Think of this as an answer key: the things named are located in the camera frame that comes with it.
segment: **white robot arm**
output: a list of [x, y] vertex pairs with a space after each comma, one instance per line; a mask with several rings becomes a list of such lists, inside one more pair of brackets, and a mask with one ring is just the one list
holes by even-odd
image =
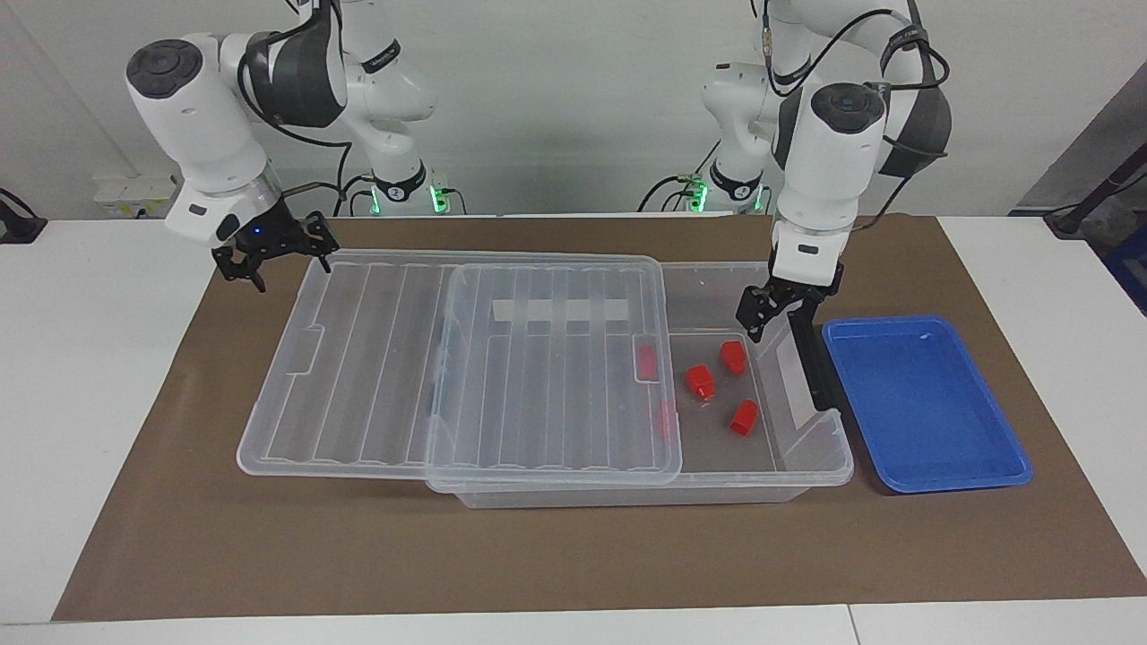
[[304, 141], [348, 146], [283, 126], [341, 121], [367, 148], [376, 200], [381, 193], [395, 210], [439, 210], [432, 192], [419, 191], [429, 173], [403, 125], [428, 118], [434, 99], [399, 60], [377, 0], [307, 0], [299, 9], [299, 25], [282, 33], [153, 42], [126, 71], [140, 116], [184, 173], [167, 227], [211, 247], [226, 279], [250, 279], [259, 290], [263, 261], [301, 252], [326, 265], [338, 244], [321, 213], [294, 218], [240, 96], [270, 125]]
[[[811, 314], [836, 292], [872, 174], [906, 181], [945, 156], [951, 132], [939, 90], [947, 63], [928, 44], [914, 0], [766, 0], [762, 14], [765, 64], [718, 65], [702, 93], [721, 132], [704, 178], [709, 208], [746, 210], [770, 155], [785, 171], [768, 282], [748, 287], [738, 310], [752, 340], [794, 303]], [[810, 60], [813, 33], [832, 40]], [[876, 56], [881, 81], [825, 85], [816, 67], [837, 40]], [[772, 137], [763, 123], [775, 125]]]

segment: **cable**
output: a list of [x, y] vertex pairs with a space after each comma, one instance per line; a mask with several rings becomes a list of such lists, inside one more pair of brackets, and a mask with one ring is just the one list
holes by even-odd
[[[1131, 181], [1128, 181], [1128, 182], [1126, 182], [1126, 184], [1124, 184], [1123, 186], [1119, 186], [1119, 187], [1118, 187], [1117, 189], [1113, 191], [1113, 192], [1111, 192], [1111, 194], [1110, 194], [1110, 195], [1108, 195], [1107, 197], [1114, 197], [1115, 195], [1118, 195], [1119, 193], [1122, 193], [1122, 192], [1124, 192], [1124, 191], [1126, 191], [1126, 189], [1131, 188], [1131, 187], [1132, 187], [1132, 186], [1134, 186], [1136, 184], [1139, 184], [1140, 181], [1142, 181], [1142, 179], [1144, 179], [1145, 177], [1147, 177], [1147, 172], [1144, 172], [1144, 173], [1142, 173], [1142, 174], [1140, 174], [1139, 177], [1136, 177], [1136, 178], [1134, 178], [1134, 179], [1132, 179]], [[1074, 208], [1076, 208], [1077, 205], [1079, 205], [1079, 204], [1082, 204], [1082, 203], [1083, 203], [1083, 202], [1076, 202], [1076, 203], [1074, 203], [1074, 204], [1067, 204], [1067, 205], [1063, 205], [1063, 207], [1060, 207], [1060, 208], [1056, 208], [1056, 209], [1052, 209], [1052, 210], [1048, 210], [1048, 211], [1044, 211], [1044, 212], [1043, 212], [1041, 215], [1043, 215], [1044, 217], [1047, 217], [1048, 215], [1055, 215], [1056, 212], [1061, 212], [1061, 211], [1064, 211], [1064, 210], [1070, 210], [1070, 209], [1074, 209]]]
[[912, 177], [913, 176], [910, 174], [904, 179], [900, 179], [900, 182], [896, 185], [896, 188], [892, 188], [892, 194], [890, 194], [888, 199], [884, 200], [884, 205], [880, 207], [880, 212], [876, 213], [876, 217], [872, 218], [872, 222], [867, 224], [863, 224], [860, 226], [853, 226], [852, 232], [856, 233], [857, 231], [867, 231], [868, 228], [875, 226], [876, 223], [880, 222], [880, 218], [884, 217], [884, 213], [888, 212], [888, 207], [892, 205], [892, 200], [895, 200], [896, 195], [899, 195], [900, 191], [903, 191], [904, 187], [907, 186], [908, 180], [912, 179]]
[[892, 85], [888, 88], [889, 92], [899, 92], [903, 90], [931, 90], [933, 87], [939, 87], [941, 84], [947, 80], [947, 77], [952, 75], [952, 67], [947, 64], [947, 59], [942, 56], [936, 49], [933, 49], [927, 42], [922, 42], [921, 47], [927, 50], [926, 53], [930, 60], [935, 60], [939, 63], [944, 73], [942, 73], [936, 80], [929, 80], [928, 83], [905, 83], [903, 85]]
[[[304, 22], [303, 24], [301, 24], [301, 25], [298, 25], [298, 26], [296, 26], [294, 29], [289, 29], [287, 31], [273, 34], [273, 36], [268, 37], [266, 40], [264, 40], [263, 42], [267, 47], [270, 47], [271, 45], [274, 45], [275, 42], [286, 40], [286, 39], [290, 38], [291, 36], [295, 36], [296, 33], [299, 33], [304, 29], [310, 28], [310, 25], [312, 24], [311, 21], [318, 20], [317, 16], [318, 16], [318, 13], [314, 11], [314, 13], [312, 13], [312, 17], [307, 18], [307, 21]], [[296, 141], [302, 141], [304, 143], [310, 143], [312, 146], [319, 146], [319, 147], [322, 147], [322, 148], [343, 148], [343, 154], [342, 154], [342, 156], [338, 160], [338, 171], [337, 171], [336, 177], [335, 177], [335, 184], [341, 186], [342, 182], [343, 182], [343, 171], [346, 168], [346, 157], [350, 155], [351, 147], [354, 146], [354, 142], [353, 141], [322, 141], [322, 140], [319, 140], [319, 139], [311, 139], [310, 137], [304, 137], [302, 134], [291, 132], [290, 130], [287, 130], [286, 127], [283, 127], [283, 126], [279, 125], [278, 123], [274, 123], [273, 121], [271, 121], [270, 118], [267, 118], [267, 115], [265, 115], [263, 112], [263, 110], [260, 110], [258, 108], [258, 106], [255, 104], [255, 101], [251, 100], [250, 93], [247, 91], [247, 83], [243, 79], [243, 72], [247, 71], [247, 69], [248, 69], [247, 52], [244, 52], [243, 55], [241, 55], [239, 57], [239, 65], [235, 69], [235, 77], [236, 77], [235, 80], [239, 84], [239, 93], [243, 96], [243, 102], [245, 102], [247, 107], [249, 107], [251, 109], [251, 111], [255, 112], [255, 116], [259, 117], [259, 121], [262, 121], [263, 123], [270, 125], [272, 127], [272, 130], [274, 130], [274, 131], [276, 131], [276, 132], [279, 132], [281, 134], [284, 134], [287, 137], [290, 137], [291, 139], [295, 139]], [[340, 191], [338, 197], [335, 201], [335, 208], [331, 211], [331, 217], [338, 217], [338, 210], [342, 208], [343, 202], [345, 202], [345, 201], [346, 201], [346, 193], [343, 192], [343, 191]]]
[[768, 191], [768, 201], [765, 202], [765, 210], [762, 211], [765, 215], [768, 215], [768, 209], [770, 209], [770, 207], [773, 205], [773, 187], [772, 186], [765, 186], [765, 187], [762, 188], [762, 191]]
[[351, 187], [353, 187], [359, 181], [373, 181], [373, 180], [374, 180], [374, 176], [372, 176], [372, 174], [359, 174], [358, 177], [354, 177], [353, 179], [351, 179], [346, 184], [343, 184], [343, 193], [346, 193], [348, 191], [350, 191]]
[[[661, 204], [661, 212], [665, 212], [665, 209], [669, 208], [669, 200], [672, 200], [673, 197], [677, 197], [677, 204], [679, 205], [681, 203], [681, 199], [682, 197], [688, 197], [688, 196], [689, 196], [689, 191], [678, 191], [676, 193], [671, 193], [668, 197], [665, 197], [665, 201], [662, 202], [662, 204]], [[673, 211], [676, 211], [677, 208], [678, 207], [674, 205], [673, 207]]]
[[458, 201], [462, 202], [462, 215], [470, 215], [470, 211], [466, 209], [466, 195], [462, 194], [458, 188], [443, 188], [443, 195], [458, 195]]
[[817, 54], [817, 57], [813, 59], [812, 64], [809, 65], [809, 69], [805, 70], [804, 75], [801, 76], [801, 79], [797, 80], [796, 84], [794, 84], [788, 92], [781, 92], [777, 87], [777, 81], [773, 78], [772, 64], [765, 65], [765, 76], [768, 77], [768, 86], [773, 90], [773, 93], [780, 96], [781, 99], [789, 96], [790, 94], [799, 90], [802, 85], [804, 85], [804, 81], [807, 80], [810, 76], [812, 76], [812, 70], [817, 69], [817, 65], [819, 65], [820, 61], [825, 59], [825, 56], [828, 54], [828, 50], [833, 48], [833, 45], [836, 45], [836, 42], [840, 41], [841, 38], [844, 38], [844, 34], [848, 33], [850, 29], [873, 16], [884, 16], [884, 15], [890, 16], [892, 15], [892, 13], [894, 11], [891, 9], [871, 9], [849, 21], [846, 25], [844, 25], [843, 28], [841, 28], [840, 31], [836, 32], [836, 36], [834, 36], [828, 40], [828, 45], [825, 45], [825, 48], [821, 49], [819, 54]]
[[361, 197], [362, 195], [374, 199], [374, 193], [372, 193], [370, 191], [359, 191], [358, 193], [351, 195], [351, 205], [350, 205], [351, 217], [354, 217], [354, 200], [357, 197]]
[[[709, 160], [712, 158], [713, 153], [717, 151], [717, 146], [720, 146], [720, 139], [713, 142], [712, 148], [709, 148], [709, 154], [705, 155], [705, 158], [701, 160], [701, 163], [697, 164], [697, 168], [696, 170], [693, 171], [693, 174], [701, 174], [701, 169], [703, 169], [705, 164], [709, 163]], [[673, 210], [676, 211], [678, 208], [680, 208], [680, 205], [681, 205], [681, 197], [678, 197], [677, 203], [673, 204]]]
[[9, 200], [11, 200], [11, 203], [14, 203], [14, 204], [18, 205], [19, 208], [26, 210], [28, 215], [31, 215], [33, 218], [39, 219], [39, 216], [36, 215], [36, 211], [32, 210], [32, 207], [28, 205], [24, 202], [24, 200], [22, 200], [22, 199], [17, 197], [16, 195], [14, 195], [11, 193], [11, 191], [8, 191], [6, 188], [0, 188], [0, 195], [3, 195], [6, 197], [8, 197]]
[[[764, 6], [763, 10], [766, 10], [766, 11], [768, 10], [768, 1], [767, 0], [765, 0], [765, 6]], [[896, 13], [892, 11], [891, 9], [872, 9], [872, 10], [865, 11], [865, 13], [860, 14], [859, 16], [857, 16], [857, 17], [852, 18], [851, 21], [849, 21], [849, 23], [846, 25], [844, 25], [840, 31], [836, 32], [835, 36], [833, 36], [832, 39], [828, 40], [828, 44], [825, 45], [825, 48], [821, 49], [819, 54], [817, 54], [817, 57], [813, 59], [812, 64], [809, 65], [809, 69], [805, 70], [805, 72], [793, 85], [793, 87], [789, 88], [788, 92], [781, 92], [780, 88], [777, 87], [777, 80], [773, 77], [773, 67], [771, 64], [771, 60], [766, 61], [766, 63], [768, 63], [768, 64], [765, 65], [765, 76], [768, 77], [768, 86], [772, 88], [773, 93], [777, 94], [781, 99], [791, 95], [797, 90], [799, 90], [802, 85], [804, 85], [804, 81], [807, 80], [810, 76], [812, 76], [812, 70], [817, 69], [817, 65], [820, 64], [820, 61], [822, 61], [825, 59], [825, 56], [828, 54], [828, 50], [833, 48], [833, 45], [836, 45], [836, 42], [838, 42], [840, 39], [843, 38], [845, 33], [849, 32], [849, 30], [851, 30], [853, 26], [860, 24], [861, 22], [864, 22], [864, 21], [866, 21], [866, 20], [868, 20], [868, 18], [871, 18], [873, 16], [882, 16], [882, 15], [889, 15], [889, 16], [891, 16], [891, 15], [895, 15], [895, 14]], [[930, 80], [928, 83], [908, 83], [908, 84], [903, 84], [903, 85], [892, 85], [890, 87], [890, 91], [897, 92], [897, 91], [905, 91], [905, 90], [930, 90], [933, 87], [939, 87], [941, 84], [943, 84], [944, 81], [946, 81], [947, 78], [949, 78], [949, 76], [951, 76], [952, 68], [951, 68], [951, 65], [949, 65], [947, 60], [944, 56], [942, 56], [939, 52], [933, 49], [931, 46], [929, 46], [927, 41], [921, 42], [920, 46], [926, 49], [929, 59], [935, 60], [936, 62], [939, 63], [941, 69], [944, 70], [943, 73], [936, 80]]]
[[647, 203], [649, 203], [649, 197], [653, 197], [654, 193], [656, 193], [662, 186], [664, 186], [666, 184], [672, 184], [673, 181], [678, 181], [678, 177], [676, 174], [666, 177], [666, 178], [662, 179], [661, 181], [654, 184], [653, 188], [649, 188], [649, 192], [646, 193], [646, 196], [641, 199], [641, 204], [638, 205], [638, 212], [641, 212], [641, 211], [645, 210], [645, 205]]
[[934, 160], [942, 160], [942, 158], [944, 158], [944, 157], [947, 156], [947, 153], [945, 153], [944, 150], [941, 150], [938, 153], [933, 153], [933, 151], [929, 151], [929, 150], [921, 150], [920, 148], [913, 148], [912, 146], [908, 146], [907, 143], [902, 143], [902, 142], [897, 141], [896, 139], [892, 139], [888, 134], [884, 134], [884, 141], [888, 141], [888, 143], [890, 146], [892, 146], [894, 148], [899, 148], [899, 149], [902, 149], [902, 150], [904, 150], [906, 153], [912, 153], [914, 155], [920, 155], [922, 157], [928, 157], [928, 158], [934, 158]]
[[336, 193], [344, 193], [345, 192], [345, 191], [340, 191], [338, 186], [335, 186], [334, 184], [331, 184], [329, 181], [307, 181], [306, 184], [299, 184], [298, 186], [291, 186], [290, 188], [284, 189], [283, 191], [283, 196], [284, 197], [291, 197], [291, 196], [298, 195], [301, 193], [306, 193], [306, 192], [310, 192], [310, 191], [314, 191], [315, 188], [330, 188], [331, 191], [334, 191]]
[[[346, 170], [346, 157], [351, 154], [352, 142], [346, 141], [346, 147], [343, 148], [342, 156], [338, 157], [338, 170], [335, 172], [336, 181], [338, 184], [343, 182], [343, 171]], [[335, 200], [335, 208], [330, 209], [330, 217], [338, 217], [338, 211], [343, 208], [343, 202], [346, 201], [346, 191], [338, 193], [338, 199]]]

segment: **blue plastic tray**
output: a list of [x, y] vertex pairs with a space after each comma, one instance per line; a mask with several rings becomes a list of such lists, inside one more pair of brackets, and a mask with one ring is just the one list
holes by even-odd
[[1028, 456], [946, 320], [833, 320], [824, 336], [889, 488], [930, 492], [1031, 481]]

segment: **red plastic cube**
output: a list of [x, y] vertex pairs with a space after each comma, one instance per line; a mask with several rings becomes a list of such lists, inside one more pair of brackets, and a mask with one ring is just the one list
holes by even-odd
[[734, 433], [747, 437], [749, 433], [752, 432], [752, 427], [757, 425], [757, 404], [756, 402], [744, 399], [741, 405], [738, 406], [736, 413], [733, 414], [733, 422], [729, 423], [728, 429]]
[[701, 401], [710, 401], [717, 396], [717, 388], [713, 387], [713, 375], [704, 365], [689, 367], [689, 371], [685, 373], [685, 382]]
[[744, 373], [744, 364], [748, 357], [744, 355], [744, 347], [741, 345], [741, 341], [723, 343], [720, 345], [720, 359], [725, 363], [725, 367], [734, 375], [740, 376]]

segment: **white label strip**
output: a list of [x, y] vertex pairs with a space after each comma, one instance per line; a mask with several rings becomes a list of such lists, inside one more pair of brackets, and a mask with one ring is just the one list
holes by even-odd
[[[590, 320], [590, 302], [588, 300], [568, 300], [565, 301], [565, 321], [587, 321]], [[512, 300], [496, 300], [493, 301], [493, 313], [496, 322], [509, 322], [514, 319], [514, 301]], [[625, 298], [610, 298], [606, 300], [606, 320], [629, 320], [630, 319], [630, 302]], [[554, 301], [552, 300], [530, 300], [526, 301], [525, 317], [528, 320], [546, 320], [552, 321], [554, 319]]]

